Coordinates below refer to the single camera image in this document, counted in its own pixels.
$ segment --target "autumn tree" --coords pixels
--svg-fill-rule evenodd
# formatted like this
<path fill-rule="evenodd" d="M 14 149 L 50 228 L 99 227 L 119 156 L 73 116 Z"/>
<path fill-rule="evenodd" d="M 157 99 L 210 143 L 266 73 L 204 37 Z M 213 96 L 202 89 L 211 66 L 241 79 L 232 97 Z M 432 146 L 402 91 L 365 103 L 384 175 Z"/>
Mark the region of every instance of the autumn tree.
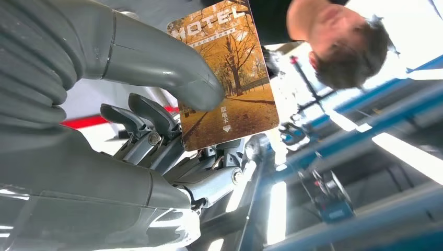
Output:
<path fill-rule="evenodd" d="M 242 95 L 241 86 L 251 80 L 241 82 L 239 72 L 253 74 L 255 61 L 263 61 L 247 1 L 220 2 L 170 23 L 167 29 L 205 59 L 230 95 Z M 260 75 L 263 67 L 256 68 Z"/>

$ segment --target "blue metal frame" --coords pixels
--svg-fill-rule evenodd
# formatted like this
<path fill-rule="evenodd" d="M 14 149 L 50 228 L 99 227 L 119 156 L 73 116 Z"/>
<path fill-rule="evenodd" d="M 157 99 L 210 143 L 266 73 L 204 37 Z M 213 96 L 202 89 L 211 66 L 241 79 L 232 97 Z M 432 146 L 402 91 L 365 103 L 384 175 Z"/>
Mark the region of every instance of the blue metal frame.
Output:
<path fill-rule="evenodd" d="M 417 68 L 417 70 L 423 70 L 424 68 L 431 68 L 437 64 L 443 63 L 443 56 L 438 57 L 437 59 Z M 375 96 L 380 95 L 381 93 L 387 92 L 387 90 L 392 90 L 393 86 L 401 86 L 406 81 L 411 81 L 410 79 L 395 79 L 386 85 L 380 86 L 376 88 L 373 92 L 369 92 L 364 95 L 361 99 L 365 101 L 370 101 L 375 98 Z M 351 103 L 346 104 L 342 108 L 339 108 L 339 112 L 343 112 L 344 110 L 355 109 L 357 105 L 363 104 L 364 102 L 352 101 Z M 310 151 L 306 151 L 305 153 L 295 154 L 288 158 L 286 165 L 287 169 L 275 172 L 272 176 L 270 176 L 267 182 L 278 182 L 281 180 L 285 180 L 290 176 L 296 174 L 300 169 L 306 169 L 309 165 L 314 161 L 317 157 L 316 152 L 320 153 L 324 158 L 329 157 L 339 151 L 342 151 L 352 145 L 361 142 L 363 140 L 368 140 L 372 138 L 374 135 L 385 131 L 386 129 L 405 121 L 407 118 L 410 118 L 414 115 L 417 115 L 422 112 L 426 112 L 431 110 L 437 106 L 443 105 L 443 91 L 431 93 L 426 98 L 422 100 L 417 100 L 413 104 L 402 107 L 398 111 L 393 112 L 388 117 L 381 118 L 376 120 L 373 124 L 371 124 L 372 129 L 360 133 L 358 131 L 351 131 L 343 136 L 337 137 L 334 141 L 328 143 L 320 143 L 316 146 L 313 146 Z"/>
<path fill-rule="evenodd" d="M 418 67 L 415 70 L 432 69 L 433 67 L 441 63 L 443 63 L 443 55 Z M 387 82 L 386 84 L 379 86 L 374 90 L 364 94 L 363 96 L 343 104 L 342 106 L 337 108 L 337 111 L 339 113 L 346 113 L 347 111 L 358 109 L 358 107 L 364 106 L 365 104 L 377 98 L 380 98 L 380 96 L 388 95 L 393 91 L 395 91 L 396 89 L 401 88 L 406 83 L 406 81 L 410 81 L 410 79 L 393 79 Z M 344 134 L 342 137 L 338 137 L 338 139 L 335 139 L 335 141 L 328 142 L 327 144 L 325 143 L 318 144 L 314 146 L 314 148 L 311 149 L 311 151 L 307 152 L 306 154 L 293 155 L 291 158 L 289 158 L 287 162 L 288 166 L 287 169 L 280 172 L 275 172 L 274 174 L 268 177 L 263 177 L 259 185 L 255 188 L 256 193 L 254 195 L 253 200 L 257 199 L 255 197 L 256 195 L 261 194 L 261 192 L 258 192 L 257 190 L 261 191 L 265 187 L 268 187 L 268 185 L 270 184 L 274 184 L 278 181 L 288 179 L 290 176 L 296 174 L 297 171 L 300 170 L 300 168 L 307 168 L 312 163 L 312 161 L 314 161 L 314 159 L 317 157 L 316 151 L 318 151 L 323 157 L 331 156 L 337 153 L 338 151 L 341 151 L 347 147 L 352 146 L 353 144 L 356 144 L 363 140 L 370 139 L 375 134 L 383 132 L 387 128 L 390 128 L 395 124 L 404 121 L 405 119 L 411 117 L 412 115 L 416 115 L 418 113 L 431 110 L 439 105 L 443 105 L 443 89 L 440 92 L 431 93 L 422 100 L 417 100 L 416 102 L 413 102 L 408 106 L 402 107 L 398 111 L 393 112 L 389 117 L 379 118 L 378 120 L 376 120 L 375 123 L 371 124 L 372 129 L 366 132 L 360 133 L 354 130 Z M 314 120 L 311 124 L 313 127 L 318 127 L 328 121 L 330 121 L 329 116 L 322 116 L 319 119 Z M 249 248 L 252 247 L 251 236 L 254 235 L 254 231 L 255 230 L 251 227 L 250 224 L 246 225 L 243 234 L 244 241 L 241 242 L 240 250 L 249 250 Z"/>
<path fill-rule="evenodd" d="M 417 67 L 416 69 L 414 69 L 412 71 L 432 69 L 434 66 L 436 66 L 442 62 L 443 62 L 443 55 L 435 58 L 434 60 L 429 61 L 426 64 L 423 64 L 423 65 Z M 339 107 L 337 107 L 336 111 L 338 113 L 347 113 L 349 111 L 359 109 L 359 108 L 363 107 L 364 105 L 366 105 L 376 99 L 379 99 L 382 96 L 387 96 L 387 95 L 393 93 L 395 90 L 403 87 L 405 82 L 406 82 L 405 79 L 394 78 L 390 81 L 387 81 L 383 85 L 369 91 L 368 93 L 366 93 L 362 96 L 356 97 L 355 99 L 352 99 L 352 100 L 340 105 Z M 320 118 L 317 118 L 317 119 L 314 119 L 313 121 L 311 121 L 310 124 L 312 125 L 312 127 L 316 128 L 319 126 L 323 126 L 325 123 L 328 123 L 328 122 L 330 122 L 329 116 L 322 115 Z"/>

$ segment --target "screw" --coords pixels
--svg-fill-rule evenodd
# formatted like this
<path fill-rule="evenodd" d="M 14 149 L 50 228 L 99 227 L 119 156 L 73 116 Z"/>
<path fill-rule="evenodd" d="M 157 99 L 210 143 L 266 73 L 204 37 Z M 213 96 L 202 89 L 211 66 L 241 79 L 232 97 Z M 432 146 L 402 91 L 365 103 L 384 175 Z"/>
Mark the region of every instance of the screw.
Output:
<path fill-rule="evenodd" d="M 240 182 L 240 180 L 243 178 L 243 173 L 242 172 L 236 172 L 234 173 L 234 183 L 237 184 L 238 182 Z"/>
<path fill-rule="evenodd" d="M 149 135 L 148 140 L 151 145 L 156 145 L 160 141 L 160 135 L 158 135 L 156 132 L 152 132 Z"/>

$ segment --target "robotic hand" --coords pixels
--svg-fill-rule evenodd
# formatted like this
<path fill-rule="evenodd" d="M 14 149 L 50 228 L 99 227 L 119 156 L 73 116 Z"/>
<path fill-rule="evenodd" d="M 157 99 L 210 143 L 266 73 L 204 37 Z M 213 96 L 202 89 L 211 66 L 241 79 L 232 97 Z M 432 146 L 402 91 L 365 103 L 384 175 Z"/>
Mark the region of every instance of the robotic hand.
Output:
<path fill-rule="evenodd" d="M 179 127 L 131 95 L 132 111 L 102 107 L 131 134 L 107 156 L 59 125 L 66 115 L 58 105 L 91 78 L 159 86 L 212 110 L 224 90 L 201 56 L 89 0 L 0 1 L 0 23 L 0 225 L 8 232 L 0 250 L 184 246 L 198 238 L 198 210 L 236 184 L 241 143 L 173 167 L 183 152 Z"/>

